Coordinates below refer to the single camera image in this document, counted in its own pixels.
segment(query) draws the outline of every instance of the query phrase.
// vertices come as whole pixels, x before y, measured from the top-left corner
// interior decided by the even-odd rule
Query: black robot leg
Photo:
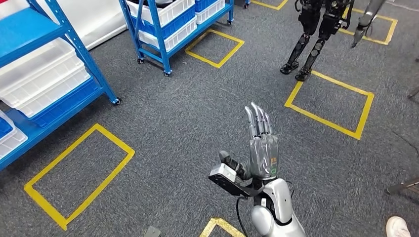
[[[311,66],[313,66],[314,62],[316,61],[316,58],[322,51],[326,41],[330,38],[331,35],[336,34],[338,29],[341,27],[340,20],[342,19],[344,10],[344,5],[339,7],[326,6],[326,12],[323,14],[322,24],[320,25],[319,29],[319,39],[311,50],[310,55],[308,55],[304,66],[295,76],[297,81],[305,81],[311,74]]]
[[[311,66],[313,66],[314,61],[316,61],[316,58],[317,56],[319,56],[320,51],[322,51],[325,42],[326,40],[324,39],[317,40],[304,66],[298,71],[297,75],[295,76],[295,79],[297,81],[305,81],[307,77],[311,74]]]
[[[303,26],[304,34],[301,35],[295,45],[288,62],[281,67],[281,73],[287,75],[298,68],[297,59],[308,44],[310,36],[316,32],[317,25],[319,24],[320,9],[322,7],[321,3],[322,1],[318,0],[305,1],[301,9],[301,14],[298,16],[298,21],[301,22]]]
[[[297,44],[295,45],[293,52],[291,53],[290,58],[288,59],[288,62],[284,64],[279,71],[281,71],[282,74],[288,75],[293,70],[297,69],[299,67],[297,58],[300,56],[302,51],[304,50],[305,46],[307,45],[308,41],[310,40],[309,34],[302,34],[300,39],[298,40]]]

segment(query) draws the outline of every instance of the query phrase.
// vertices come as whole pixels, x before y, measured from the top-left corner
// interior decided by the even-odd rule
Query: robotic arm
[[[305,231],[294,214],[288,185],[278,178],[278,137],[272,134],[269,115],[255,103],[251,105],[255,116],[249,107],[245,107],[249,116],[250,159],[239,163],[221,151],[221,164],[212,169],[209,179],[231,195],[253,198],[251,219],[262,236],[305,237]],[[240,179],[252,179],[252,182],[243,187]]]
[[[359,18],[359,23],[354,34],[354,42],[352,44],[352,48],[354,48],[362,39],[362,36],[365,35],[367,29],[374,21],[384,2],[385,0],[370,0],[370,3],[368,3],[368,6],[364,11],[364,14]]]

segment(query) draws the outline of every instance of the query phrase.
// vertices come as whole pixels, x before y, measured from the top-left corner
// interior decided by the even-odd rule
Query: robot finger
[[[254,102],[251,103],[251,106],[253,107],[253,109],[256,113],[257,135],[260,136],[261,134],[263,134],[265,132],[265,126],[263,125],[263,122],[261,120],[262,115],[260,114],[260,108]]]
[[[249,117],[249,134],[250,134],[250,138],[252,139],[253,137],[257,136],[257,129],[256,129],[256,123],[254,122],[254,116],[253,113],[251,112],[251,109],[247,106],[245,106],[245,110],[246,113],[248,114]]]
[[[268,125],[268,132],[269,134],[272,134],[271,118],[266,113],[265,113],[265,120],[266,120],[265,125]]]
[[[263,131],[264,131],[263,134],[267,134],[267,133],[269,133],[269,126],[268,126],[268,123],[266,121],[266,113],[260,107],[258,107],[258,109],[259,109],[260,114],[261,114],[260,121],[262,122],[262,125],[263,125]]]

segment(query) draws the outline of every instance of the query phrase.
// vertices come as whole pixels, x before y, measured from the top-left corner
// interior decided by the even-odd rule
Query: white wall
[[[56,21],[45,0],[38,3]],[[88,49],[126,29],[118,0],[58,0],[58,3]],[[27,6],[25,0],[0,3],[0,19]]]

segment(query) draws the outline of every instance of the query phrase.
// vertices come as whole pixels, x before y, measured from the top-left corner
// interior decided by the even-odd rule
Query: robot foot
[[[298,67],[299,67],[298,62],[297,61],[294,61],[292,64],[289,64],[289,63],[284,64],[279,71],[282,74],[288,75],[293,70],[297,69]]]
[[[310,75],[311,75],[311,69],[309,70],[301,69],[300,71],[298,71],[297,75],[295,76],[295,79],[297,81],[305,81],[308,79]]]

